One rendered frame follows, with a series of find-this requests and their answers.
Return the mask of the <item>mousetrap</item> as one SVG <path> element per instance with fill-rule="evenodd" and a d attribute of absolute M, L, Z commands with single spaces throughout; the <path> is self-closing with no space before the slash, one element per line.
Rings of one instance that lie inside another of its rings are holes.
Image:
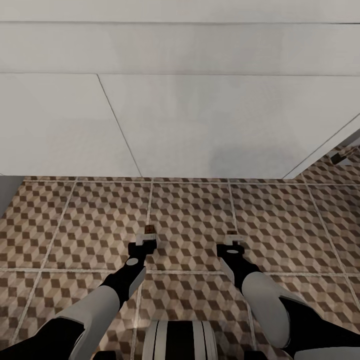
<path fill-rule="evenodd" d="M 237 235 L 237 231 L 235 231 L 235 230 L 228 230 L 228 231 L 227 231 L 227 235 Z M 233 245 L 238 245 L 238 241 L 233 241 L 232 244 L 233 244 Z"/>
<path fill-rule="evenodd" d="M 155 232 L 155 225 L 145 225 L 145 234 L 154 234 Z"/>

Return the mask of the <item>robot trunk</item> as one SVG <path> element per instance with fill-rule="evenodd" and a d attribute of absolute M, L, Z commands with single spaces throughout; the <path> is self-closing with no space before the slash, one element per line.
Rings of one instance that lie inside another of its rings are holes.
<path fill-rule="evenodd" d="M 209 321 L 151 321 L 142 360 L 218 360 Z"/>

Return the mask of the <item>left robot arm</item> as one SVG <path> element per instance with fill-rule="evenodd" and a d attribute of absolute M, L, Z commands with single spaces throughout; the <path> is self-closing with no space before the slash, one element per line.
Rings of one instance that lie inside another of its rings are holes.
<path fill-rule="evenodd" d="M 157 238 L 156 233 L 137 234 L 128 244 L 123 268 L 54 315 L 34 336 L 0 350 L 0 360 L 90 360 L 124 302 L 144 281 L 145 259 L 157 249 Z"/>

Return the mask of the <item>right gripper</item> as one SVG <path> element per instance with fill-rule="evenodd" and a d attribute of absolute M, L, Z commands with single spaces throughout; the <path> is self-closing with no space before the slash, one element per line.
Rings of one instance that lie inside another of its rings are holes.
<path fill-rule="evenodd" d="M 243 246 L 241 245 L 237 245 L 237 244 L 233 244 L 233 245 L 226 245 L 226 244 L 217 244 L 216 245 L 216 251 L 217 251 L 217 256 L 218 257 L 223 257 L 223 253 L 226 249 L 231 248 L 231 249 L 236 249 L 241 255 L 245 254 L 245 249 Z"/>

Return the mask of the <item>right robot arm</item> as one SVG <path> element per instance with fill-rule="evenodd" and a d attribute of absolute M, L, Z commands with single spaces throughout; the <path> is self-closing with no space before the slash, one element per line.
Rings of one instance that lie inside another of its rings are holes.
<path fill-rule="evenodd" d="M 293 360 L 360 360 L 360 334 L 333 324 L 242 258 L 244 235 L 226 234 L 217 244 L 225 275 L 250 305 L 266 339 Z"/>

